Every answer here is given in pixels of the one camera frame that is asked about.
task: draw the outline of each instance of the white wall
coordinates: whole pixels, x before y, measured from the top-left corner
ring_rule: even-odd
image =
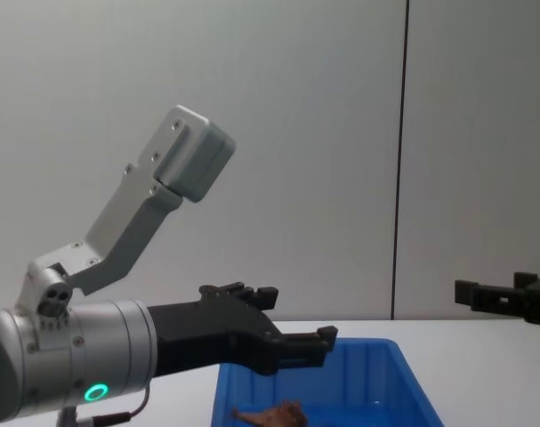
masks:
[[[177,103],[238,143],[99,298],[277,286],[280,318],[388,318],[404,0],[0,1],[0,307],[83,236]]]
[[[540,273],[540,0],[412,0],[404,111],[396,317],[472,317]]]

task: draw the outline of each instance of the blue plastic bin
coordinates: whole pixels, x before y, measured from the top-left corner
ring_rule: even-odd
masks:
[[[261,376],[222,365],[212,427],[240,427],[232,408],[261,412],[283,399],[299,400],[309,427],[440,427],[398,345],[380,339],[338,339],[321,368]]]

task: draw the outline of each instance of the robotic arm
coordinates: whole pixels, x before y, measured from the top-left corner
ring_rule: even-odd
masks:
[[[15,307],[0,310],[0,422],[62,409],[59,423],[77,425],[77,405],[223,362],[261,375],[323,365],[336,329],[281,334],[262,313],[275,305],[273,287],[202,286],[196,302],[149,308],[69,304],[75,290],[88,295],[123,278],[182,199],[205,196],[234,149],[208,119],[173,109],[85,238],[29,264]]]

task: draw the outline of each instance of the white table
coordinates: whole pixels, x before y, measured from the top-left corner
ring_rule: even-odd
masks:
[[[278,322],[283,332],[334,324],[343,337],[395,341],[446,426],[540,426],[540,326],[522,320]],[[218,367],[152,383],[145,411],[132,427],[208,427]],[[81,407],[80,415],[134,409],[141,395]],[[5,426],[49,427],[56,415]]]

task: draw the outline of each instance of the black vertical line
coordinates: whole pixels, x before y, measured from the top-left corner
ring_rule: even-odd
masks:
[[[406,65],[408,54],[408,17],[410,0],[406,0],[406,18],[404,21],[404,53],[402,56],[402,82],[400,85],[400,121],[398,134],[398,163],[396,167],[396,207],[394,212],[394,247],[392,248],[392,297],[391,320],[394,320],[394,303],[396,301],[396,257],[398,255],[398,218],[400,209],[400,167],[402,163],[402,128],[404,124],[404,93],[406,91]]]

